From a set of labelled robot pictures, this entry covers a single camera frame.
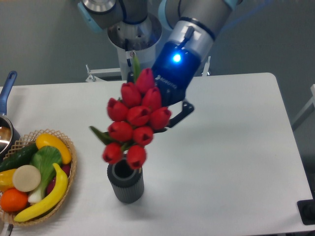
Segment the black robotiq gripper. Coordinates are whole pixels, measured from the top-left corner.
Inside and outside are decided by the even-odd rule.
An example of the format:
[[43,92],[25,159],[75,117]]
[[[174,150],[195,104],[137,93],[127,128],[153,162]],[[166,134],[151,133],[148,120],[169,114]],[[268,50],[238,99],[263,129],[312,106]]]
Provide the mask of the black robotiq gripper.
[[[200,57],[185,47],[174,42],[167,42],[157,57],[152,72],[155,83],[160,91],[162,106],[170,106],[182,101],[182,110],[165,128],[154,130],[154,133],[163,133],[173,128],[194,111],[194,106],[185,99],[186,89],[195,72],[201,64]],[[128,72],[126,81],[134,83],[134,73]]]

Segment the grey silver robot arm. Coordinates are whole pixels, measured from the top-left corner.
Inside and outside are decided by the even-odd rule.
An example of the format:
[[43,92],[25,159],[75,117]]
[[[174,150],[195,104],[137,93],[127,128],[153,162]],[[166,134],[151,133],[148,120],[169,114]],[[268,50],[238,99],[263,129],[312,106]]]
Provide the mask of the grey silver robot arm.
[[182,103],[168,127],[194,110],[186,100],[193,76],[239,4],[237,0],[163,0],[154,16],[145,0],[81,0],[78,9],[95,32],[107,30],[121,76],[131,81],[151,68],[163,106]]

